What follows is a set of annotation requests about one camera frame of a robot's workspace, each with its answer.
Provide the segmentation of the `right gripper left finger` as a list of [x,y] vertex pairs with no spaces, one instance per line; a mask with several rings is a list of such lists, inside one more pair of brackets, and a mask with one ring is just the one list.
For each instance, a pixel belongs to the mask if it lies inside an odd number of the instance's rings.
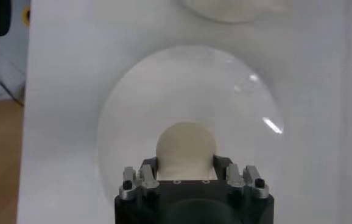
[[157,158],[145,159],[138,172],[133,167],[125,167],[123,182],[119,187],[121,200],[134,200],[140,193],[146,198],[155,198],[159,193],[160,182],[157,180]]

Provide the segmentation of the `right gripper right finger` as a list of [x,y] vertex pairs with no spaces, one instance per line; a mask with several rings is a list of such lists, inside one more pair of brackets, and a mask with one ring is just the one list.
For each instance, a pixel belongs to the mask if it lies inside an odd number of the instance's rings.
[[243,198],[268,199],[269,186],[256,166],[246,165],[242,172],[236,163],[223,156],[213,156],[213,167],[218,180],[224,180],[232,194]]

